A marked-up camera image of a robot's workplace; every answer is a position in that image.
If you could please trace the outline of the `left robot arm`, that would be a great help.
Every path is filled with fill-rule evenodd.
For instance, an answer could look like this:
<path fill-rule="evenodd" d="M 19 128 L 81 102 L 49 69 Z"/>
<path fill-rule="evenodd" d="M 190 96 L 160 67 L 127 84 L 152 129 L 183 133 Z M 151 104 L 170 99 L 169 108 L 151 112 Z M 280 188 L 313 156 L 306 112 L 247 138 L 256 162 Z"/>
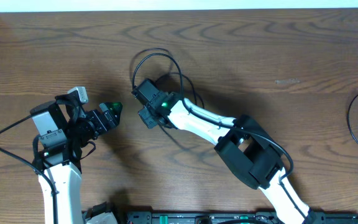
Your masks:
<path fill-rule="evenodd" d="M 56 96 L 30 112 L 39 135 L 33 141 L 32 164 L 40 171 L 46 223 L 117 223 L 107 203 L 82 211 L 82 149 L 116 128 L 122 104 L 101 103 L 85 111 L 87 96 L 75 90 Z"/>

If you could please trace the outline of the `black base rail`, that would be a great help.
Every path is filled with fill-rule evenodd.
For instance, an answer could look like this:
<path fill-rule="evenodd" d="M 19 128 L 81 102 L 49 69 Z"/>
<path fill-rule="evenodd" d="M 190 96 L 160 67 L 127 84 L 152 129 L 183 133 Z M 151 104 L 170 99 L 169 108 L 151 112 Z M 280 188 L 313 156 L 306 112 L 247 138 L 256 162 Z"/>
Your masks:
<path fill-rule="evenodd" d="M 282 220 L 274 211 L 251 213 L 186 213 L 157 212 L 153 210 L 131 210 L 120 214 L 115 206 L 106 202 L 83 212 L 84 223 L 126 224 L 202 224 L 202 223 L 312 223 L 312 224 L 358 224 L 357 213 L 310 212 L 305 217 L 290 217 Z"/>

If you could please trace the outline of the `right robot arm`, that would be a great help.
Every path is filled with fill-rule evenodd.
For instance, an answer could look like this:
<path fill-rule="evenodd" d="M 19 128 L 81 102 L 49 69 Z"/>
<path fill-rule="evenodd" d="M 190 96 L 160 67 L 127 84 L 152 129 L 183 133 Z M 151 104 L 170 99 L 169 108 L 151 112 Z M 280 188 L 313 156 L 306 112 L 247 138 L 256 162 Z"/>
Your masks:
<path fill-rule="evenodd" d="M 314 223 L 316 215 L 304 203 L 288 176 L 283 157 L 288 153 L 247 115 L 240 118 L 214 114 L 179 93 L 159 90 L 144 80 L 132 90 L 143 104 L 139 116 L 152 129 L 159 125 L 189 131 L 213 144 L 228 169 L 246 186 L 261 190 L 283 223 Z"/>

